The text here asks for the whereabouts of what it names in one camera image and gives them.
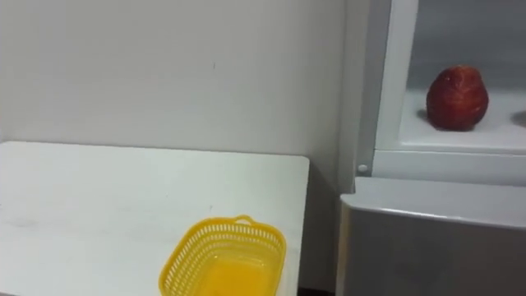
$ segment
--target red apple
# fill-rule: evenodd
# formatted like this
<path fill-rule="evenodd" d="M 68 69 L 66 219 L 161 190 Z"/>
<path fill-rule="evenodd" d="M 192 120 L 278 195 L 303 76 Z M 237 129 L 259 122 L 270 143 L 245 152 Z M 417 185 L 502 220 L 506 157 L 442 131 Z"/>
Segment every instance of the red apple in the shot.
<path fill-rule="evenodd" d="M 427 92 L 427 119 L 438 128 L 469 131 L 486 114 L 489 98 L 480 72 L 470 66 L 442 71 Z"/>

